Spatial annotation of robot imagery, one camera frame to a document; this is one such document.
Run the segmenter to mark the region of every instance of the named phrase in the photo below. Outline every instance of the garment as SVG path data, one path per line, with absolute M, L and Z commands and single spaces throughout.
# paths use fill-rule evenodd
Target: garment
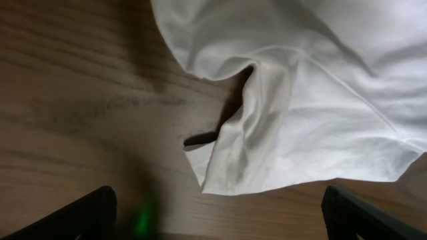
M 427 2 L 153 0 L 178 63 L 243 106 L 187 157 L 204 193 L 395 181 L 427 148 Z

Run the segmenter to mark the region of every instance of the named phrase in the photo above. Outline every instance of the wooden table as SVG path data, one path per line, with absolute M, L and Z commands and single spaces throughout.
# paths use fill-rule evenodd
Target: wooden table
M 169 239 L 327 239 L 332 183 L 427 231 L 425 159 L 396 183 L 202 195 L 183 142 L 217 129 L 245 76 L 185 74 L 147 0 L 0 1 L 0 73 L 0 236 L 102 185 L 117 193 L 119 226 L 155 189 Z

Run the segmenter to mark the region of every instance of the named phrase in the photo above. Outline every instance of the brown wooden tabletop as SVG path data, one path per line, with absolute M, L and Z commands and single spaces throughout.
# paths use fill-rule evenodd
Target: brown wooden tabletop
M 238 107 L 244 75 L 184 73 L 148 0 L 0 1 L 0 237 L 102 185 L 117 193 L 119 226 L 155 195 L 166 239 L 327 239 L 320 203 L 333 183 L 427 231 L 425 159 L 395 183 L 202 195 L 183 142 Z

